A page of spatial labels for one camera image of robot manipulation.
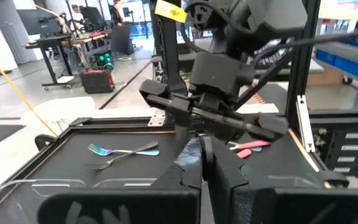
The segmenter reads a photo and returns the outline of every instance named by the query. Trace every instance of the pink object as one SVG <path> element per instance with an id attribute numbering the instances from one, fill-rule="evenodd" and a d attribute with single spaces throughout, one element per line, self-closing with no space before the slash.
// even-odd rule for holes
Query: pink object
<path id="1" fill-rule="evenodd" d="M 249 157 L 252 154 L 252 151 L 250 149 L 244 149 L 243 151 L 237 153 L 237 156 L 241 159 L 245 159 Z"/>
<path id="2" fill-rule="evenodd" d="M 233 149 L 252 149 L 252 148 L 255 148 L 255 147 L 264 147 L 264 146 L 269 146 L 269 145 L 270 145 L 269 142 L 258 140 L 258 141 L 239 144 L 238 146 L 231 147 L 230 150 L 233 150 Z"/>

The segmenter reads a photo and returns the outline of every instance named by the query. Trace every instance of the shelf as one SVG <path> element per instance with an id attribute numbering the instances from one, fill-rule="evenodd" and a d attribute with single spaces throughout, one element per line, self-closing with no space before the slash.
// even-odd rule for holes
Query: shelf
<path id="1" fill-rule="evenodd" d="M 324 65 L 325 67 L 334 68 L 334 69 L 336 69 L 336 70 L 339 70 L 339 71 L 341 71 L 344 75 L 346 75 L 347 77 L 352 78 L 352 79 L 358 81 L 358 77 L 355 76 L 355 75 L 353 75 L 353 74 L 347 73 L 347 72 L 345 72 L 344 70 L 341 70 L 340 68 L 337 68 L 337 67 L 335 67 L 335 66 L 332 66 L 332 65 L 330 65 L 330 64 L 328 64 L 328 63 L 326 63 L 326 62 L 323 62 L 323 61 L 321 61 L 321 60 L 318 60 L 317 58 L 313 58 L 313 59 L 314 59 L 318 64 L 320 64 L 320 65 Z"/>
<path id="2" fill-rule="evenodd" d="M 315 48 L 358 63 L 358 47 L 340 42 L 331 42 L 316 45 Z"/>

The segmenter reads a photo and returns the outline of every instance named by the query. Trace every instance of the yellow label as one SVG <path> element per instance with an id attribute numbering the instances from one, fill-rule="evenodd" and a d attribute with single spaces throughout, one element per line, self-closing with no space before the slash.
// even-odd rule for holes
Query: yellow label
<path id="1" fill-rule="evenodd" d="M 155 13 L 178 22 L 185 22 L 187 15 L 182 8 L 163 0 L 157 0 Z"/>

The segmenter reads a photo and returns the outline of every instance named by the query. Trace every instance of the metal fork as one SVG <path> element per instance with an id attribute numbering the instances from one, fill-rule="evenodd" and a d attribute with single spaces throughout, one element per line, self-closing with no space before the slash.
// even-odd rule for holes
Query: metal fork
<path id="1" fill-rule="evenodd" d="M 126 153 L 124 155 L 117 156 L 114 159 L 111 159 L 109 161 L 101 162 L 99 164 L 85 164 L 84 166 L 86 168 L 88 168 L 88 169 L 96 169 L 96 170 L 105 169 L 105 168 L 111 166 L 111 164 L 116 160 L 119 160 L 119 159 L 121 159 L 123 157 L 135 154 L 135 153 L 143 151 L 143 150 L 151 149 L 151 148 L 156 147 L 156 146 L 158 146 L 158 142 L 157 141 L 152 141 L 152 142 L 148 143 L 147 145 L 144 145 L 144 146 L 142 146 L 142 147 L 140 147 L 140 148 L 138 148 L 136 150 L 133 150 L 132 152 L 128 152 L 128 153 Z"/>
<path id="2" fill-rule="evenodd" d="M 113 149 L 103 149 L 102 147 L 99 147 L 95 144 L 90 144 L 88 146 L 88 149 L 94 153 L 96 153 L 99 156 L 108 156 L 110 154 L 115 154 L 115 153 L 128 153 L 128 152 L 132 152 L 132 150 L 113 150 Z M 160 154 L 160 151 L 158 149 L 156 150 L 148 150 L 148 151 L 142 151 L 142 152 L 137 152 L 136 154 L 138 155 L 145 155 L 145 156 L 157 156 Z"/>

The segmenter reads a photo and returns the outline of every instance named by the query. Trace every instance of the black table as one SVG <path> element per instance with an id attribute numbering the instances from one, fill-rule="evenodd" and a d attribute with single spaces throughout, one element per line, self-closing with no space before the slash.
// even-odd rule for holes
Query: black table
<path id="1" fill-rule="evenodd" d="M 109 182 L 108 180 L 111 179 L 154 179 L 168 169 L 182 150 L 181 147 L 172 144 L 175 142 L 172 127 L 147 127 L 145 124 L 132 125 L 132 127 L 115 124 L 115 128 L 106 126 L 101 129 L 102 127 L 96 122 L 94 125 L 69 128 L 54 144 L 44 148 L 10 180 L 72 179 L 82 182 L 81 187 L 92 187 L 103 181 Z M 250 140 L 249 136 L 244 136 L 240 142 Z M 91 143 L 107 149 L 133 149 L 151 141 L 158 141 L 159 156 L 133 156 L 118 161 L 102 171 L 87 170 L 83 167 L 85 163 L 106 160 L 105 157 L 99 157 L 87 149 Z M 302 150 L 304 149 L 296 145 L 293 137 L 287 134 L 262 152 L 254 153 L 246 161 L 249 166 L 269 177 L 297 177 L 297 180 L 306 180 L 309 183 L 302 187 L 323 187 L 324 183 L 317 177 L 316 171 L 305 159 Z M 278 185 L 294 187 L 294 185 L 299 186 L 299 183 L 299 181 L 286 181 L 278 182 Z M 213 223 L 206 186 L 203 184 L 201 222 Z M 104 187 L 114 188 L 113 185 L 108 184 Z M 29 223 L 32 223 L 37 213 L 36 208 L 43 199 L 37 196 L 33 187 L 29 185 L 20 185 L 10 194 L 5 192 L 5 195 L 0 197 L 0 223 L 9 221 L 11 224 L 23 224 L 22 218 L 12 218 L 12 215 L 7 215 L 7 211 L 10 211 L 9 214 L 26 216 Z M 16 212 L 19 209 L 18 202 L 21 204 L 21 212 Z"/>

